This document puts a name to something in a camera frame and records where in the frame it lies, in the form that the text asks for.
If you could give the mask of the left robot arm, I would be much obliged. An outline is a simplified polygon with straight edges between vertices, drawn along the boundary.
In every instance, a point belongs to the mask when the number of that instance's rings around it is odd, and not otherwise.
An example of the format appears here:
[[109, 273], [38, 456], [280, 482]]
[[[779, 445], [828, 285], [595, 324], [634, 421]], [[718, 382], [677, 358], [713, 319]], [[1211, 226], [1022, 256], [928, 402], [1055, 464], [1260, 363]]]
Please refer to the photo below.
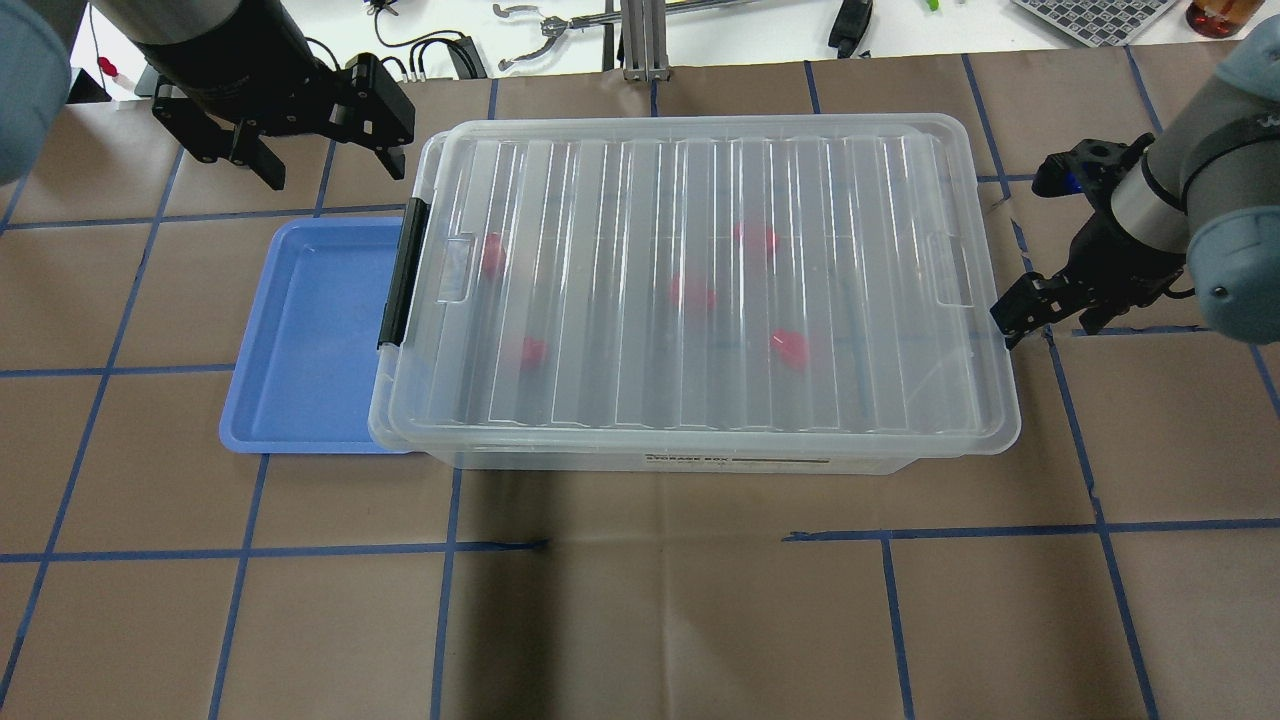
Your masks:
[[[1, 181], [35, 165], [73, 86], [70, 50], [86, 3], [5, 1]], [[330, 68], [279, 1], [100, 1], [157, 72], [152, 114], [197, 161], [228, 161], [283, 190], [269, 137], [316, 135], [367, 149], [397, 181], [415, 108], [381, 60]]]

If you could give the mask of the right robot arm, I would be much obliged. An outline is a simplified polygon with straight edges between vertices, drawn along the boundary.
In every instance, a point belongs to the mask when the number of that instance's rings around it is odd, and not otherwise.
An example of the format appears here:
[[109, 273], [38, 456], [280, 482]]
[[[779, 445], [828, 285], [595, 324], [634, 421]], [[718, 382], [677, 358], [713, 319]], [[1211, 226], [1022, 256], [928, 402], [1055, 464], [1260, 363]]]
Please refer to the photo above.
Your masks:
[[1028, 272], [989, 313], [1007, 348], [1076, 316], [1087, 334], [1135, 307], [1189, 296], [1210, 328], [1248, 345], [1279, 337], [1279, 20], [1262, 20], [1161, 135], [1085, 138], [1048, 155], [1033, 192], [1092, 208], [1065, 266]]

